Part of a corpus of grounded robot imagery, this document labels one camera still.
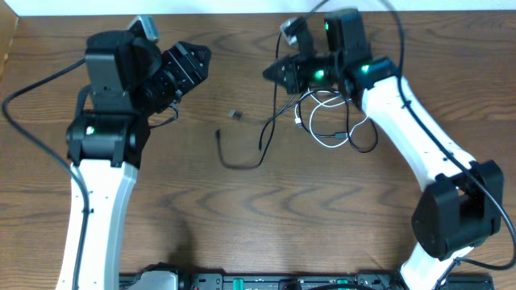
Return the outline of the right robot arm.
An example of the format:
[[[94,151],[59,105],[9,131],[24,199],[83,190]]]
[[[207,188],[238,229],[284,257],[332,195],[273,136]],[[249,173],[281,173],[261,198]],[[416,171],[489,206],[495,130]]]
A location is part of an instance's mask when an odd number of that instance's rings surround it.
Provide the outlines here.
[[[504,177],[457,145],[412,92],[402,67],[375,57],[354,8],[324,18],[329,50],[319,54],[304,17],[281,25],[298,53],[264,70],[264,78],[303,97],[336,85],[340,95],[376,123],[409,164],[422,191],[411,218],[417,243],[392,280],[394,289],[436,289],[449,272],[501,227]]]

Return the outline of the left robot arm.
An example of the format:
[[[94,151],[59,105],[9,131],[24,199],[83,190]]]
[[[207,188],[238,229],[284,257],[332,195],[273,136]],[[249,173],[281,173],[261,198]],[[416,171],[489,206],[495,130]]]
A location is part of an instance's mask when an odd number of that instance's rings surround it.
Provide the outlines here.
[[[116,289],[127,205],[152,125],[207,77],[211,51],[180,41],[162,52],[156,38],[106,31],[87,39],[90,83],[66,131],[75,175],[59,289]],[[90,96],[93,109],[85,109]]]

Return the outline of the cardboard box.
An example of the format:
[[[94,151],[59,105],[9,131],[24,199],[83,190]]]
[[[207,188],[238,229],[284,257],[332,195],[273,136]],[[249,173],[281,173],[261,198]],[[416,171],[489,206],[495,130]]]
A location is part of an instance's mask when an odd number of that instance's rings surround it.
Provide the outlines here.
[[[1,14],[0,14],[0,73],[3,77],[6,61],[10,46],[12,45],[13,38],[18,26],[19,17],[18,15],[6,4],[4,0],[1,0]]]

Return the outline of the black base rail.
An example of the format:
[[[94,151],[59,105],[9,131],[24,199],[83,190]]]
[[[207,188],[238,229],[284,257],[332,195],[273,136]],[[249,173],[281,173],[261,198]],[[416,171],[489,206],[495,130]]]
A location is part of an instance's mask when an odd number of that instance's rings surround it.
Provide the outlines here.
[[[250,274],[222,269],[151,264],[135,274],[119,276],[120,289],[282,290],[282,289],[407,289],[396,272],[362,271],[339,274]]]

